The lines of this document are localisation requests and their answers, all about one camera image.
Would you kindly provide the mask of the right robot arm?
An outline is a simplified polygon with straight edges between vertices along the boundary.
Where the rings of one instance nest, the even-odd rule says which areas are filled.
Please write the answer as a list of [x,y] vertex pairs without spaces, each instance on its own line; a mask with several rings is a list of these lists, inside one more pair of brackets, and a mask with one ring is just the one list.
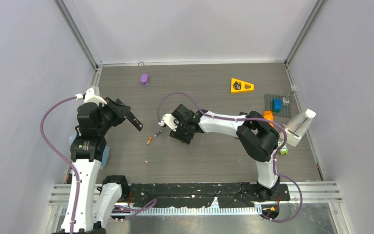
[[171,114],[163,115],[160,123],[171,129],[172,138],[185,144],[190,144],[196,133],[219,133],[237,138],[256,162],[259,197],[271,200],[278,194],[280,177],[274,155],[279,147],[279,133],[260,113],[252,111],[229,116],[207,110],[194,112],[180,104]]

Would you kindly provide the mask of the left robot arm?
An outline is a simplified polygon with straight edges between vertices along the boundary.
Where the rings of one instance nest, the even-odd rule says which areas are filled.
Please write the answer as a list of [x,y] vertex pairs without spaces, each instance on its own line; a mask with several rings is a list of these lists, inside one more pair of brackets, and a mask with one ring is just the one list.
[[61,234],[104,234],[106,222],[116,202],[129,198],[130,189],[125,176],[109,175],[102,183],[100,196],[94,199],[104,150],[105,135],[112,127],[129,121],[138,131],[143,124],[131,112],[131,107],[119,99],[105,98],[104,103],[81,104],[77,108],[77,135],[70,146],[67,161],[73,171],[71,191]]

